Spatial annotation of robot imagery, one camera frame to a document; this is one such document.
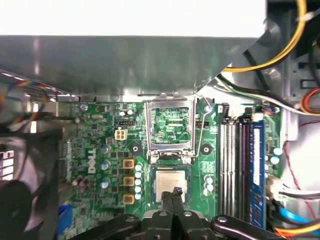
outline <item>electrolytic capacitor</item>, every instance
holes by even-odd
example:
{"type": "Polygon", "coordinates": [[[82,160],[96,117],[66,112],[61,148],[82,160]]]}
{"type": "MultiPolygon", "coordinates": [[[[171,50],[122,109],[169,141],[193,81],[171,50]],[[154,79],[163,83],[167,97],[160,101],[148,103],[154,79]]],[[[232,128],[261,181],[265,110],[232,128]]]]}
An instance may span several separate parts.
{"type": "Polygon", "coordinates": [[[142,181],[140,178],[137,178],[135,181],[134,181],[134,184],[135,185],[141,185],[142,181]]]}
{"type": "Polygon", "coordinates": [[[141,193],[136,193],[136,194],[134,195],[135,200],[140,200],[141,197],[142,197],[141,193]]]}
{"type": "Polygon", "coordinates": [[[270,158],[270,162],[275,165],[280,162],[280,159],[277,156],[273,156],[270,158]]]}
{"type": "Polygon", "coordinates": [[[79,188],[79,193],[80,194],[85,194],[88,190],[89,190],[88,186],[81,187],[81,188],[79,188]]]}
{"type": "Polygon", "coordinates": [[[85,178],[82,179],[82,181],[79,183],[79,186],[83,188],[83,187],[87,186],[88,183],[89,183],[89,179],[85,177],[85,178]]]}
{"type": "Polygon", "coordinates": [[[135,176],[136,179],[139,179],[139,178],[141,178],[141,176],[142,176],[142,172],[136,171],[135,174],[134,174],[134,176],[135,176]]]}
{"type": "Polygon", "coordinates": [[[137,165],[135,165],[134,169],[136,171],[141,171],[142,170],[142,165],[138,163],[137,165]]]}
{"type": "Polygon", "coordinates": [[[207,184],[213,184],[214,183],[214,180],[211,176],[209,175],[205,175],[204,176],[204,181],[207,183],[207,184]]]}
{"type": "Polygon", "coordinates": [[[75,187],[78,186],[81,180],[82,180],[82,176],[77,176],[76,179],[72,181],[72,185],[75,187]]]}
{"type": "Polygon", "coordinates": [[[107,154],[109,152],[109,148],[106,145],[100,147],[100,152],[103,154],[107,154]]]}
{"type": "Polygon", "coordinates": [[[214,186],[212,184],[208,184],[206,189],[211,193],[214,190],[214,186]]]}
{"type": "Polygon", "coordinates": [[[109,186],[109,180],[108,180],[108,178],[102,179],[100,185],[101,185],[101,188],[102,188],[102,189],[106,189],[106,188],[109,186]]]}
{"type": "Polygon", "coordinates": [[[101,163],[101,169],[102,170],[107,170],[108,169],[108,167],[110,166],[110,162],[109,161],[103,161],[102,163],[101,163]]]}
{"type": "Polygon", "coordinates": [[[128,114],[128,115],[133,115],[133,114],[134,114],[134,111],[132,111],[131,109],[129,109],[129,110],[126,112],[126,114],[128,114]]]}
{"type": "Polygon", "coordinates": [[[134,187],[134,192],[135,192],[135,193],[140,193],[141,190],[142,190],[142,188],[141,188],[140,186],[135,186],[135,187],[134,187]]]}
{"type": "Polygon", "coordinates": [[[281,147],[272,147],[271,150],[272,153],[277,156],[280,156],[284,152],[281,147]]]}

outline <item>cooling fan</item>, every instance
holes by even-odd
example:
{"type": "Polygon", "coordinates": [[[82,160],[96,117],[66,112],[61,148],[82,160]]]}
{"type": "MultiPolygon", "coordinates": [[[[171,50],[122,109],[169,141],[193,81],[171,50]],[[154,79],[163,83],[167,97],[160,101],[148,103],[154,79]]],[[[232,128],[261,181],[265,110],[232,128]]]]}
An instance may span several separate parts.
{"type": "Polygon", "coordinates": [[[52,240],[60,132],[0,134],[0,239],[52,240]]]}

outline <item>motherboard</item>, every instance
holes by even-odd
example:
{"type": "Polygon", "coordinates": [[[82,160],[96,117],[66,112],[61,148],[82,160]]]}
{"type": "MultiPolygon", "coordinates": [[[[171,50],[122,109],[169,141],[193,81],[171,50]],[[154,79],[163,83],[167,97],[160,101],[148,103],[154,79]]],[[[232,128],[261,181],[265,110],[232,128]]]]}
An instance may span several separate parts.
{"type": "Polygon", "coordinates": [[[218,105],[153,108],[150,138],[145,106],[141,102],[64,103],[61,113],[83,122],[76,136],[64,143],[60,159],[67,169],[63,179],[74,186],[68,202],[73,206],[73,224],[63,234],[66,239],[124,213],[143,218],[146,211],[161,209],[162,192],[174,187],[182,188],[185,209],[200,211],[208,219],[218,213],[218,105]],[[191,111],[196,111],[194,134],[190,133],[191,111]],[[177,147],[172,154],[159,153],[157,160],[152,155],[155,150],[148,148],[148,141],[179,146],[191,138],[195,138],[194,157],[183,161],[177,147]]]}
{"type": "Polygon", "coordinates": [[[60,239],[122,214],[142,219],[161,209],[162,192],[175,187],[182,189],[184,208],[208,220],[227,213],[263,227],[264,181],[281,172],[275,159],[280,113],[235,121],[226,109],[186,99],[61,104],[59,115],[80,124],[59,160],[60,180],[73,186],[72,226],[60,239]],[[242,167],[252,174],[245,176],[242,167]]]}

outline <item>green circuit board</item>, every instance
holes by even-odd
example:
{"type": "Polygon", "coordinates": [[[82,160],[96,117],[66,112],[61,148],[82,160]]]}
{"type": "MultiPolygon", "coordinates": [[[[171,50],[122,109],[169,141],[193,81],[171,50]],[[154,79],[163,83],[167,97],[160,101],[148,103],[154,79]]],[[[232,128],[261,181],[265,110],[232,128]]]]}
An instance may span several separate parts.
{"type": "Polygon", "coordinates": [[[181,144],[190,141],[187,131],[189,109],[153,108],[151,110],[154,135],[151,141],[155,144],[181,144]]]}
{"type": "MultiPolygon", "coordinates": [[[[82,123],[77,125],[74,136],[64,143],[64,156],[60,161],[66,162],[67,182],[85,179],[85,184],[73,189],[69,201],[73,205],[73,223],[61,238],[76,236],[117,215],[135,214],[142,218],[146,211],[160,209],[161,203],[157,201],[159,190],[155,189],[155,185],[159,187],[161,181],[167,181],[169,174],[182,178],[183,184],[186,184],[185,209],[200,211],[208,219],[215,216],[218,105],[212,104],[213,111],[205,118],[199,145],[205,106],[205,103],[196,104],[195,151],[198,152],[198,146],[200,149],[194,164],[181,165],[179,160],[162,160],[157,165],[151,165],[146,157],[144,103],[63,103],[59,115],[79,118],[82,123]],[[125,139],[118,139],[121,134],[125,139]],[[135,194],[137,177],[141,180],[138,185],[141,188],[139,198],[135,194]],[[213,190],[208,191],[205,178],[213,180],[213,190]]],[[[188,112],[188,108],[153,109],[155,135],[152,141],[158,144],[189,141],[188,112]]]]}
{"type": "Polygon", "coordinates": [[[272,164],[270,159],[275,157],[273,153],[273,148],[282,149],[280,142],[280,131],[281,131],[281,113],[277,112],[273,116],[264,115],[265,122],[265,153],[266,162],[265,164],[268,168],[265,172],[269,175],[281,177],[282,174],[282,164],[279,161],[278,164],[272,164]]]}

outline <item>blue ram stick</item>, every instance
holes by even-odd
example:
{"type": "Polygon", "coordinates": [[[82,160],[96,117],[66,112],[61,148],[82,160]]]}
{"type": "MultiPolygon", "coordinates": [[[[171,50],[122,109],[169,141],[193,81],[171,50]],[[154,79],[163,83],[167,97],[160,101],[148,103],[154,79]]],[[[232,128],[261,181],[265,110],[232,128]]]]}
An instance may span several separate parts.
{"type": "Polygon", "coordinates": [[[265,123],[250,125],[250,223],[266,228],[265,200],[265,123]]]}

